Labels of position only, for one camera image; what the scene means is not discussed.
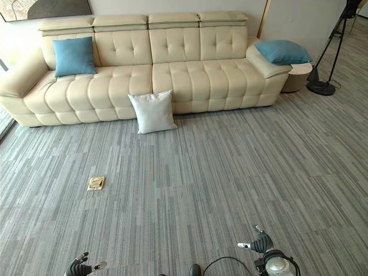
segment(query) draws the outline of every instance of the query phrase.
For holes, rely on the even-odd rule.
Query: wall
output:
[[[266,0],[89,0],[94,15],[150,14],[239,10],[250,18],[250,35],[256,36]],[[11,67],[22,55],[39,45],[38,28],[43,20],[5,23],[0,17],[0,58]]]
[[[365,16],[368,18],[368,3],[366,3],[363,8],[361,9],[361,11],[359,12],[359,15],[361,16]]]
[[[346,0],[269,0],[260,38],[292,40],[317,60],[345,4]]]

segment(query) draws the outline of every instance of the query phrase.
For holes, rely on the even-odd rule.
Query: cable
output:
[[[293,259],[293,257],[287,257],[287,256],[280,256],[280,257],[282,257],[282,258],[288,260],[290,263],[292,263],[293,266],[295,267],[296,276],[301,276],[299,265],[296,263],[296,261]]]
[[[213,261],[212,263],[210,263],[209,265],[207,265],[207,267],[205,268],[205,270],[204,270],[204,272],[203,272],[203,276],[205,276],[206,270],[207,270],[207,269],[208,269],[212,264],[216,263],[218,260],[221,260],[221,259],[233,259],[233,260],[236,260],[237,262],[241,263],[241,265],[245,268],[246,272],[247,272],[250,276],[252,276],[251,272],[249,271],[249,269],[248,269],[248,267],[245,265],[245,263],[243,263],[242,261],[240,261],[240,260],[238,260],[238,259],[236,259],[236,258],[234,258],[234,257],[229,257],[229,256],[227,256],[227,257],[220,257],[220,258],[218,258],[217,260],[214,260],[214,261]]]

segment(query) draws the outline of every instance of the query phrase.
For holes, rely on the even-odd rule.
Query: white pillow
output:
[[[159,94],[130,95],[137,115],[138,133],[150,133],[177,128],[174,124],[173,109],[171,107],[171,95],[173,91]]]

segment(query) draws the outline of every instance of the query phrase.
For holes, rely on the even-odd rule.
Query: sofa headrest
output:
[[[72,33],[93,33],[93,18],[79,17],[59,20],[46,20],[41,24],[42,36],[69,35]]]
[[[246,26],[248,17],[240,11],[210,11],[200,13],[200,27]]]
[[[127,14],[123,16],[97,16],[92,24],[95,32],[120,30],[147,30],[147,16]]]
[[[150,29],[195,28],[199,20],[196,13],[156,13],[149,15],[148,26]]]

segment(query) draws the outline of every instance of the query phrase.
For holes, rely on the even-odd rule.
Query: lamp stand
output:
[[[343,37],[344,37],[344,33],[345,33],[345,27],[346,27],[346,20],[347,20],[347,7],[348,7],[348,3],[345,6],[345,9],[342,13],[342,15],[339,18],[338,23],[336,24],[336,26],[334,27],[329,41],[326,45],[326,47],[324,48],[324,51],[321,55],[321,57],[319,58],[316,66],[313,68],[312,72],[310,72],[309,76],[308,76],[308,83],[306,85],[306,87],[308,88],[308,90],[310,90],[313,93],[316,93],[318,95],[322,95],[322,96],[331,96],[335,93],[336,88],[330,84],[331,78],[332,78],[332,74],[334,73],[334,69],[335,69],[335,65],[336,65],[336,61],[338,60],[338,56],[339,56],[339,52],[340,52],[340,48],[341,48],[341,43],[343,42]],[[332,65],[332,69],[331,69],[331,73],[329,75],[328,81],[326,82],[322,82],[319,80],[319,75],[318,75],[318,65],[320,64],[322,57],[324,56],[329,44],[331,43],[332,39],[334,38],[336,32],[338,31],[338,27],[340,25],[341,20],[344,19],[344,25],[343,25],[343,30],[342,30],[342,34],[340,36],[340,42],[339,42],[339,46],[338,46],[338,50],[336,52],[336,56],[335,56],[335,60],[333,61],[333,65]]]

